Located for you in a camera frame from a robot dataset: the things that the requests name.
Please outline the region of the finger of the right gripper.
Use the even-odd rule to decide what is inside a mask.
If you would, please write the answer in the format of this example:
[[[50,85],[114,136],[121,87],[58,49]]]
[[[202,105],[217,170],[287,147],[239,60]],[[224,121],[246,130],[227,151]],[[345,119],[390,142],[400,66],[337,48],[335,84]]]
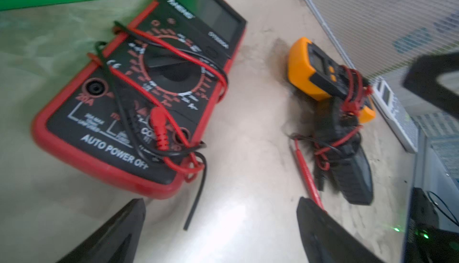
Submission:
[[[414,60],[402,82],[402,86],[436,106],[459,118],[459,95],[439,83],[444,74],[459,71],[459,53],[423,55]]]

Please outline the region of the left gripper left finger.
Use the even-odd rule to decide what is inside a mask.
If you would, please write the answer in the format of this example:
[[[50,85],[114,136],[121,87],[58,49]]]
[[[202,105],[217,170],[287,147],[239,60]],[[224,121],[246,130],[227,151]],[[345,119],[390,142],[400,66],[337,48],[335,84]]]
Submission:
[[[144,199],[131,200],[59,262],[132,263],[145,215]]]

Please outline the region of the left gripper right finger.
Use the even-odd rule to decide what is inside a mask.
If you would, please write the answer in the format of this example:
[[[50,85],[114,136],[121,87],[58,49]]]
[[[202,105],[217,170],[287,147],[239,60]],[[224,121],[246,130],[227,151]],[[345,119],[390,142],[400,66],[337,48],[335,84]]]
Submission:
[[[310,263],[380,263],[312,199],[301,197],[296,217],[303,248]]]

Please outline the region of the small black multimeter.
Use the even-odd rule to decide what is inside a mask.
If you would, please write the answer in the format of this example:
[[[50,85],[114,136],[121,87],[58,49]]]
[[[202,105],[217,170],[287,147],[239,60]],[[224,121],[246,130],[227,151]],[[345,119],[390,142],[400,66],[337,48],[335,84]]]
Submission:
[[[362,125],[356,115],[342,110],[342,103],[337,97],[318,102],[313,135],[289,137],[293,140],[298,136],[300,141],[312,144],[315,168],[311,174],[319,192],[323,190],[323,176],[329,172],[350,204],[369,206],[374,199],[374,185],[362,148]]]

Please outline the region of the yellow multimeter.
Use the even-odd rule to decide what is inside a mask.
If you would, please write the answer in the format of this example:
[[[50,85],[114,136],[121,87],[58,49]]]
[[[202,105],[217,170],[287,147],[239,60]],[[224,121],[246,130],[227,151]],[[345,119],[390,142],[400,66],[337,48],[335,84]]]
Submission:
[[[290,48],[288,80],[318,102],[339,98],[344,112],[356,115],[360,123],[376,118],[369,80],[357,70],[339,65],[306,37]]]

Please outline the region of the red ANENG multimeter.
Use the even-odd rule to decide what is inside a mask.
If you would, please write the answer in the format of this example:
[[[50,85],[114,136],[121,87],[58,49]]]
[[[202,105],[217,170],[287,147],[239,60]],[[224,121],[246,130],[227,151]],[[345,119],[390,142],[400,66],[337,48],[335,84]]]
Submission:
[[[45,151],[156,200],[205,178],[202,140],[247,22],[225,0],[154,0],[37,114]]]

